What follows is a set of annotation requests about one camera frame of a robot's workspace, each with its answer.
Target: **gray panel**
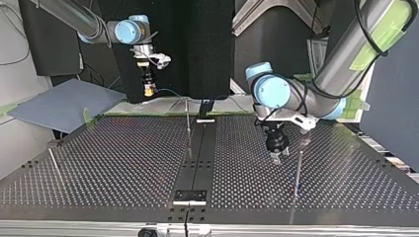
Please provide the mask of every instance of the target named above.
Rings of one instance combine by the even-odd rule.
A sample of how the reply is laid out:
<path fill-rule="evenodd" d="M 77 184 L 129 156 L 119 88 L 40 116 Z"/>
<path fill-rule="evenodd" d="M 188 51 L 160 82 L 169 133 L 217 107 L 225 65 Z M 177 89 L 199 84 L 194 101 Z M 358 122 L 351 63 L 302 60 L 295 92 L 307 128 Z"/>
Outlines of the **gray panel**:
<path fill-rule="evenodd" d="M 376 63 L 361 130 L 419 171 L 419 21 Z"/>
<path fill-rule="evenodd" d="M 0 218 L 167 221 L 188 137 L 182 117 L 102 118 L 54 150 L 59 171 L 37 159 L 2 181 Z"/>
<path fill-rule="evenodd" d="M 207 222 L 419 226 L 419 186 L 345 126 L 321 121 L 302 136 L 289 124 L 292 155 L 276 166 L 253 120 L 217 119 Z M 304 156 L 294 199 L 299 150 Z"/>
<path fill-rule="evenodd" d="M 85 109 L 93 118 L 124 97 L 122 93 L 72 79 L 22 103 L 9 116 L 70 133 L 85 123 Z"/>

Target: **metal bracket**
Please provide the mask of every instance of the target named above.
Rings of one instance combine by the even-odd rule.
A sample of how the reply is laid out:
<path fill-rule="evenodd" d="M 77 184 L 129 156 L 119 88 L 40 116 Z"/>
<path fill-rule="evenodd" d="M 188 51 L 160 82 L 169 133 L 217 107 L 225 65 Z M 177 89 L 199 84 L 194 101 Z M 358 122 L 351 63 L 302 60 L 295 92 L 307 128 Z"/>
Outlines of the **metal bracket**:
<path fill-rule="evenodd" d="M 316 8 L 314 0 L 248 0 L 233 19 L 233 33 L 240 36 L 262 14 L 273 7 L 288 7 L 295 12 L 310 28 Z M 322 15 L 317 11 L 313 31 L 323 31 Z"/>
<path fill-rule="evenodd" d="M 207 191 L 177 191 L 174 205 L 206 205 Z"/>
<path fill-rule="evenodd" d="M 254 108 L 256 110 L 259 120 L 265 119 L 265 117 L 267 117 L 272 111 L 272 109 L 269 109 L 264 106 L 255 105 Z M 311 115 L 304 117 L 298 112 L 281 109 L 273 115 L 271 115 L 267 119 L 267 121 L 291 121 L 292 123 L 295 123 L 296 125 L 302 128 L 301 133 L 307 133 L 308 131 L 315 128 L 318 122 L 318 118 L 313 117 Z"/>

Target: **black cable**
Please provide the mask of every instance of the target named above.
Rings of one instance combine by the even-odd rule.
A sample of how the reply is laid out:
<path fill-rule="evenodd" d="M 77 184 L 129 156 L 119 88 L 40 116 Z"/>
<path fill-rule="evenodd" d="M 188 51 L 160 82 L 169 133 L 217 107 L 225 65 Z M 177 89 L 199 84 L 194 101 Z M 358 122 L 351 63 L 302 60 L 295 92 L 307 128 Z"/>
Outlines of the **black cable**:
<path fill-rule="evenodd" d="M 86 69 L 88 70 L 88 71 L 90 71 L 90 70 L 92 70 L 96 75 L 98 75 L 99 76 L 99 79 L 101 79 L 101 81 L 102 81 L 102 86 L 104 87 L 105 86 L 105 79 L 102 77 L 102 75 L 98 72 L 98 71 L 96 71 L 95 70 L 95 68 L 93 68 L 91 65 L 89 65 L 88 63 L 84 63 L 84 65 L 85 66 L 87 66 L 86 67 Z"/>
<path fill-rule="evenodd" d="M 188 210 L 186 211 L 185 222 L 184 222 L 185 237 L 189 237 L 189 230 L 188 230 L 189 207 L 190 205 L 188 205 Z"/>
<path fill-rule="evenodd" d="M 302 94 L 301 94 L 301 92 L 299 91 L 299 89 L 296 87 L 296 85 L 292 82 L 292 80 L 291 79 L 288 79 L 288 78 L 283 78 L 284 80 L 286 80 L 287 82 L 288 82 L 288 84 L 291 86 L 291 87 L 293 87 L 293 89 L 295 90 L 295 92 L 298 94 L 298 96 L 299 96 L 299 99 L 300 99 L 300 104 L 299 104 L 299 106 L 298 106 L 298 110 L 296 110 L 296 111 L 299 111 L 299 109 L 301 108 L 301 107 L 304 107 L 304 114 L 302 114 L 303 116 L 305 116 L 305 117 L 307 117 L 307 115 L 308 115 L 308 108 L 307 108 L 307 104 L 305 103 L 305 99 L 306 99 L 306 95 L 305 95 L 305 92 L 306 92 L 306 90 L 307 89 L 305 89 L 304 88 L 304 95 L 305 96 L 303 96 Z"/>
<path fill-rule="evenodd" d="M 25 61 L 29 57 L 30 54 L 31 54 L 31 51 L 30 51 L 30 49 L 28 47 L 27 54 L 23 58 L 21 58 L 19 60 L 16 60 L 16 61 L 12 61 L 12 62 L 0 63 L 0 66 L 13 65 L 13 64 L 17 64 L 17 63 L 23 62 L 23 61 Z"/>
<path fill-rule="evenodd" d="M 376 41 L 371 36 L 371 34 L 369 33 L 369 30 L 365 24 L 365 21 L 363 17 L 361 16 L 360 0 L 354 0 L 354 3 L 355 3 L 355 15 L 357 16 L 358 24 L 360 25 L 361 30 L 363 31 L 364 36 L 366 37 L 368 43 L 380 56 L 388 56 L 388 50 L 382 51 L 381 48 L 379 48 L 379 46 L 377 45 Z"/>
<path fill-rule="evenodd" d="M 311 37 L 310 37 L 311 64 L 312 64 L 312 67 L 313 67 L 314 76 L 317 75 L 317 71 L 316 71 L 317 69 L 315 68 L 314 52 L 313 52 L 314 21 L 315 21 L 315 16 L 317 14 L 317 9 L 318 9 L 318 6 L 316 4 L 315 8 L 314 8 L 314 13 L 313 13 L 313 19 L 311 20 Z"/>
<path fill-rule="evenodd" d="M 255 125 L 255 126 L 259 126 L 259 125 L 262 125 L 266 120 L 268 120 L 268 118 L 270 118 L 275 112 L 277 112 L 278 110 L 279 110 L 280 108 L 277 108 L 277 109 L 274 109 L 274 110 L 272 110 L 265 118 L 263 118 L 263 120 L 262 121 L 260 121 L 259 123 L 258 123 L 258 119 L 256 118 L 256 120 L 253 122 L 253 124 Z"/>
<path fill-rule="evenodd" d="M 342 95 L 342 96 L 333 96 L 330 95 L 324 91 L 322 91 L 320 88 L 318 88 L 318 86 L 315 84 L 315 82 L 312 83 L 313 87 L 315 90 L 312 90 L 315 94 L 328 98 L 328 99 L 334 99 L 334 100 L 340 100 L 343 98 L 347 98 L 349 96 L 351 96 L 352 94 L 354 94 L 359 88 L 360 86 L 363 84 L 367 74 L 369 73 L 371 67 L 374 65 L 374 63 L 377 61 L 377 59 L 379 58 L 379 54 L 377 54 L 377 56 L 373 59 L 373 61 L 371 61 L 371 63 L 368 65 L 367 69 L 364 70 L 363 75 L 361 76 L 361 79 L 358 81 L 357 85 L 347 94 Z"/>
<path fill-rule="evenodd" d="M 407 3 L 409 3 L 410 8 L 412 9 L 411 16 L 409 21 L 404 25 L 404 27 L 401 29 L 403 32 L 406 32 L 407 29 L 412 25 L 413 21 L 415 21 L 416 16 L 418 15 L 418 5 L 415 0 L 406 0 Z"/>

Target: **metal rod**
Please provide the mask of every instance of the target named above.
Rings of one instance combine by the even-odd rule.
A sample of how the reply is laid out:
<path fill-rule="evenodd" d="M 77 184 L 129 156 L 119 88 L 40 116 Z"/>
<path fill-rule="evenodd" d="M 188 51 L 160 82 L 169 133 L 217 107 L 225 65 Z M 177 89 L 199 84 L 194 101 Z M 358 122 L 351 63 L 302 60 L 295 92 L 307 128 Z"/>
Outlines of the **metal rod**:
<path fill-rule="evenodd" d="M 31 0 L 83 36 L 94 36 L 99 25 L 96 16 L 74 0 Z"/>
<path fill-rule="evenodd" d="M 55 169 L 58 170 L 59 167 L 58 167 L 58 164 L 56 163 L 55 156 L 53 155 L 52 148 L 48 148 L 48 152 L 49 152 L 49 156 L 52 159 L 53 166 L 55 167 Z"/>
<path fill-rule="evenodd" d="M 299 177 L 301 175 L 301 165 L 302 165 L 302 151 L 298 153 L 298 160 L 296 163 L 296 174 L 295 174 L 295 187 L 293 189 L 293 195 L 298 197 L 298 187 L 299 187 Z"/>
<path fill-rule="evenodd" d="M 185 111 L 186 111 L 186 120 L 188 125 L 188 134 L 191 134 L 191 122 L 189 120 L 189 103 L 188 98 L 185 100 Z"/>

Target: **cable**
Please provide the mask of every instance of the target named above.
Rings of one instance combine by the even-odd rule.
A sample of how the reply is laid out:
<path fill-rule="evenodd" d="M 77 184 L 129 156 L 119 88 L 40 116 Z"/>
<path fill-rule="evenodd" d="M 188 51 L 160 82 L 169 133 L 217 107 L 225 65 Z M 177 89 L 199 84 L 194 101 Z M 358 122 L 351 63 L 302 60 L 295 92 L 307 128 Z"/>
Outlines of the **cable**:
<path fill-rule="evenodd" d="M 93 1 L 94 1 L 94 0 L 90 0 L 90 3 L 89 3 L 89 10 L 92 10 L 92 7 L 93 7 Z"/>
<path fill-rule="evenodd" d="M 0 63 L 0 66 L 13 65 L 13 64 L 23 62 L 29 57 L 29 55 L 31 55 L 31 51 L 29 50 L 29 47 L 28 47 L 27 54 L 23 58 L 21 58 L 19 60 L 16 60 L 16 61 L 12 61 L 12 62 Z"/>
<path fill-rule="evenodd" d="M 412 25 L 413 21 L 415 21 L 416 16 L 418 15 L 418 4 L 415 0 L 406 0 L 407 3 L 409 3 L 410 8 L 412 9 L 411 16 L 409 21 L 404 25 L 404 27 L 401 29 L 403 32 L 406 32 L 407 29 Z"/>
<path fill-rule="evenodd" d="M 317 4 L 315 5 L 314 8 L 314 13 L 313 13 L 313 19 L 311 21 L 311 37 L 310 37 L 310 52 L 311 52 L 311 64 L 313 66 L 313 73 L 314 76 L 317 75 L 317 69 L 315 68 L 315 63 L 314 63 L 314 52 L 313 52 L 313 38 L 314 38 L 314 21 L 315 21 L 315 16 L 317 14 L 317 9 L 318 6 Z"/>
<path fill-rule="evenodd" d="M 13 28 L 16 30 L 16 32 L 18 32 L 23 38 L 26 39 L 27 38 L 26 35 L 23 32 L 21 32 L 21 30 L 15 25 L 15 23 L 12 21 L 12 19 L 10 19 L 9 15 L 6 14 L 6 12 L 3 10 L 2 7 L 6 7 L 10 11 L 12 11 L 15 14 L 15 16 L 21 21 L 21 24 L 23 25 L 23 19 L 22 19 L 21 15 L 12 6 L 10 6 L 6 3 L 0 3 L 0 11 L 6 17 L 7 21 L 13 26 Z"/>
<path fill-rule="evenodd" d="M 2 7 L 6 7 L 6 8 L 8 8 L 9 10 L 11 10 L 15 15 L 16 15 L 16 17 L 17 18 L 19 18 L 19 20 L 21 20 L 21 23 L 23 24 L 23 22 L 22 22 L 22 17 L 19 15 L 19 13 L 18 13 L 18 11 L 16 10 L 16 9 L 14 9 L 12 6 L 10 6 L 10 5 L 8 5 L 8 4 L 6 4 L 6 3 L 4 3 L 4 2 L 1 2 L 0 1 L 0 10 L 1 10 L 1 12 L 4 14 L 4 16 L 6 17 L 6 19 L 9 21 L 9 23 L 10 24 L 12 24 L 12 26 L 13 26 L 13 28 L 24 38 L 24 39 L 26 39 L 27 37 L 25 36 L 25 34 L 24 33 L 22 33 L 20 30 L 19 30 L 19 28 L 13 23 L 13 21 L 10 19 L 10 17 L 3 11 L 3 9 L 2 9 Z M 30 47 L 29 47 L 29 43 L 28 43 L 28 50 L 27 50 L 27 53 L 26 53 L 26 55 L 23 57 L 23 58 L 21 58 L 21 59 L 18 59 L 18 60 L 16 60 L 16 61 L 11 61 L 11 62 L 6 62 L 6 63 L 0 63 L 0 66 L 8 66 L 8 65 L 13 65 L 13 64 L 17 64 L 17 63 L 20 63 L 20 62 L 23 62 L 23 61 L 25 61 L 29 56 L 31 55 L 31 50 L 30 50 Z"/>
<path fill-rule="evenodd" d="M 173 95 L 175 95 L 175 96 L 177 96 L 177 97 L 180 97 L 180 98 L 182 98 L 183 96 L 181 96 L 181 95 L 179 95 L 177 92 L 175 92 L 175 91 L 173 91 L 173 90 L 171 90 L 171 89 L 158 89 L 157 90 L 157 92 L 162 92 L 162 91 L 167 91 L 167 92 L 170 92 L 170 93 L 172 93 Z M 224 98 L 224 99 L 230 99 L 231 101 L 233 101 L 234 102 L 234 104 L 240 109 L 240 110 L 242 110 L 243 112 L 246 112 L 246 113 L 248 113 L 249 111 L 246 111 L 243 107 L 241 107 L 239 104 L 238 104 L 238 102 L 236 101 L 236 100 L 234 100 L 232 97 L 230 97 L 230 96 L 225 96 L 225 95 L 222 95 L 222 96 L 218 96 L 218 97 L 216 97 L 215 99 L 213 99 L 213 100 L 209 100 L 208 102 L 205 102 L 205 104 L 207 104 L 207 103 L 212 103 L 212 102 L 214 102 L 214 101 L 216 101 L 216 100 L 219 100 L 219 99 L 221 99 L 221 98 Z M 202 104 L 203 102 L 193 102 L 193 101 L 189 101 L 189 102 L 191 102 L 191 103 L 195 103 L 195 104 Z"/>
<path fill-rule="evenodd" d="M 139 43 L 142 43 L 142 42 L 145 42 L 145 41 L 151 40 L 151 39 L 153 39 L 155 36 L 157 36 L 157 34 L 158 34 L 158 32 L 155 32 L 155 33 L 151 34 L 148 38 L 143 39 L 142 41 L 140 41 Z"/>
<path fill-rule="evenodd" d="M 278 110 L 279 110 L 280 108 L 277 108 L 277 109 L 274 109 L 274 110 L 272 110 L 265 118 L 263 118 L 263 120 L 262 121 L 260 121 L 259 123 L 258 123 L 258 119 L 256 118 L 256 120 L 253 122 L 253 124 L 255 125 L 255 126 L 259 126 L 259 125 L 262 125 L 266 120 L 268 120 L 275 112 L 277 112 Z"/>
<path fill-rule="evenodd" d="M 113 83 L 111 83 L 111 85 L 109 85 L 108 89 L 111 89 L 120 80 L 121 80 L 121 76 L 117 77 L 117 79 L 115 79 L 115 81 Z"/>
<path fill-rule="evenodd" d="M 136 52 L 139 52 L 139 53 L 141 53 L 142 55 L 144 55 L 145 57 L 147 57 L 147 59 L 148 59 L 148 61 L 150 61 L 153 65 L 155 65 L 156 67 L 158 67 L 159 65 L 155 62 L 155 61 L 153 61 L 147 54 L 145 54 L 145 53 L 143 53 L 142 51 L 136 51 Z"/>
<path fill-rule="evenodd" d="M 377 59 L 379 59 L 379 54 L 377 54 L 377 56 L 373 59 L 373 61 L 371 61 L 371 63 L 368 65 L 367 69 L 364 70 L 363 75 L 361 76 L 361 79 L 358 81 L 357 85 L 347 94 L 342 95 L 342 96 L 333 96 L 330 95 L 324 91 L 322 91 L 320 88 L 318 88 L 318 86 L 315 84 L 315 82 L 312 83 L 313 87 L 315 88 L 315 90 L 313 90 L 313 92 L 319 96 L 328 98 L 328 99 L 334 99 L 334 100 L 340 100 L 343 98 L 347 98 L 350 95 L 354 94 L 359 88 L 360 86 L 363 84 L 367 74 L 369 73 L 371 67 L 374 65 L 374 63 L 377 61 Z"/>
<path fill-rule="evenodd" d="M 86 65 L 86 69 L 89 71 L 89 72 L 91 72 L 91 70 L 96 74 L 96 75 L 98 75 L 99 76 L 99 78 L 101 79 L 101 81 L 102 81 L 102 86 L 104 87 L 105 86 L 105 79 L 102 77 L 102 75 L 98 72 L 98 71 L 96 71 L 95 70 L 95 68 L 93 68 L 91 65 L 89 65 L 89 64 L 87 64 L 86 62 L 84 63 L 84 65 Z M 96 82 L 98 82 L 99 84 L 101 84 L 95 77 L 93 78 L 93 79 L 95 79 L 95 81 Z"/>
<path fill-rule="evenodd" d="M 355 13 L 357 16 L 357 20 L 358 20 L 358 24 L 361 27 L 361 30 L 364 33 L 364 36 L 366 37 L 368 43 L 371 45 L 371 47 L 376 51 L 376 53 L 378 53 L 380 56 L 388 56 L 388 50 L 387 51 L 382 51 L 381 48 L 379 48 L 379 46 L 377 45 L 376 41 L 373 39 L 373 37 L 371 36 L 371 34 L 369 33 L 369 30 L 365 24 L 365 21 L 363 20 L 362 16 L 361 16 L 361 7 L 360 7 L 360 0 L 354 0 L 355 3 Z"/>

